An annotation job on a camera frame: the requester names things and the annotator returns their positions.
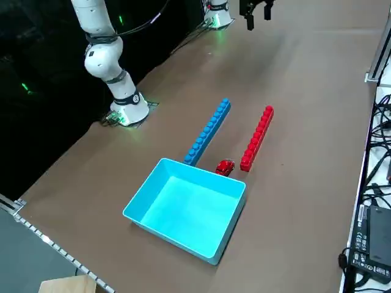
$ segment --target brown table surface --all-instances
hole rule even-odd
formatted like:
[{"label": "brown table surface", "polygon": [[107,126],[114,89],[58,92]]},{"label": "brown table surface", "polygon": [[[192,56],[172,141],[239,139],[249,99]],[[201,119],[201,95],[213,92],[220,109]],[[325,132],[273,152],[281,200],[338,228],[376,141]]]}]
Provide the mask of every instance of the brown table surface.
[{"label": "brown table surface", "polygon": [[[119,292],[338,289],[373,101],[364,73],[389,2],[278,0],[272,21],[256,9],[252,32],[238,2],[226,31],[188,44],[141,82],[160,105],[140,128],[93,124],[23,196],[21,216]],[[248,199],[211,266],[122,210],[160,158],[183,159],[225,97],[232,109],[200,168],[239,164],[264,107],[275,114],[251,172],[232,173]]]}]

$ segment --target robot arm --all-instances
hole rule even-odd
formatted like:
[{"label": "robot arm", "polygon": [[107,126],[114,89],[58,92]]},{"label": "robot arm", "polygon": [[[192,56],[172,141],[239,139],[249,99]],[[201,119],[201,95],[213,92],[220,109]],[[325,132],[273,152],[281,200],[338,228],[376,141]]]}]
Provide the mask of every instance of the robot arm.
[{"label": "robot arm", "polygon": [[109,87],[114,97],[110,108],[119,114],[121,125],[143,120],[149,113],[148,104],[129,73],[118,63],[123,42],[112,27],[104,0],[71,1],[80,26],[90,40],[84,60],[86,70]]}]

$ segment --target electronic device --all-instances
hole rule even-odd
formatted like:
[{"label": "electronic device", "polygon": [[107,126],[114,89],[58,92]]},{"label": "electronic device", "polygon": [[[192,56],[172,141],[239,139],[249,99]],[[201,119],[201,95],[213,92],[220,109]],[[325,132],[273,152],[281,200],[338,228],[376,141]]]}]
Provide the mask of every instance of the electronic device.
[{"label": "electronic device", "polygon": [[391,210],[378,206],[359,206],[354,224],[353,258],[350,264],[360,273],[382,284],[391,281]]}]

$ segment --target black curtain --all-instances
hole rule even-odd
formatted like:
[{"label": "black curtain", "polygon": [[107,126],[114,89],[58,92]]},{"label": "black curtain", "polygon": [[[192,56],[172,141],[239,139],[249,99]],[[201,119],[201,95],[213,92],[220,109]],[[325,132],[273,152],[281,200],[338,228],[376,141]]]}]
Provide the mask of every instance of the black curtain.
[{"label": "black curtain", "polygon": [[[165,1],[106,5],[123,32]],[[138,83],[202,20],[200,0],[171,0],[152,26],[123,37],[121,66]],[[0,1],[0,194],[19,198],[108,110],[109,90],[84,69],[86,46],[70,0]]]}]

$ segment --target small red car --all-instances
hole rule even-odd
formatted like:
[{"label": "small red car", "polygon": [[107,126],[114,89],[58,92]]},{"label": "small red car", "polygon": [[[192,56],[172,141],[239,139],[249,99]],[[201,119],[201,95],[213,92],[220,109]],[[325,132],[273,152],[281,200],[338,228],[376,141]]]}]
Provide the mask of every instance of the small red car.
[{"label": "small red car", "polygon": [[222,176],[228,176],[235,168],[235,162],[230,159],[223,160],[217,165],[216,172]]}]

